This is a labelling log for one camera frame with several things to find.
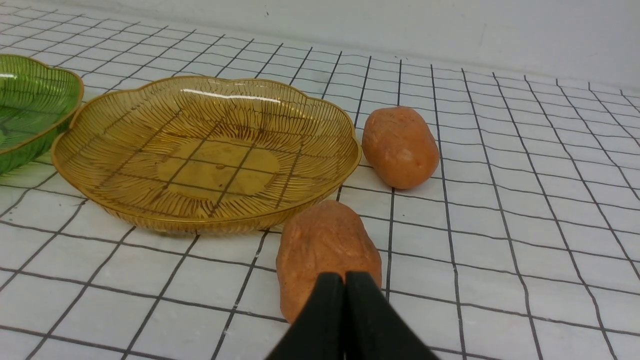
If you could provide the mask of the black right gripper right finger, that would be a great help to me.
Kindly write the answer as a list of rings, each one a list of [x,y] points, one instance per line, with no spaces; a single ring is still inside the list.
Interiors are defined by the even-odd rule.
[[[402,320],[368,272],[349,271],[345,283],[346,360],[437,360]]]

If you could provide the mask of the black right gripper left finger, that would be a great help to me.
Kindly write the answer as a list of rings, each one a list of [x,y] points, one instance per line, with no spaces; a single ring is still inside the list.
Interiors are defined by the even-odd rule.
[[[268,360],[342,360],[340,330],[345,285],[337,273],[320,273],[302,311]]]

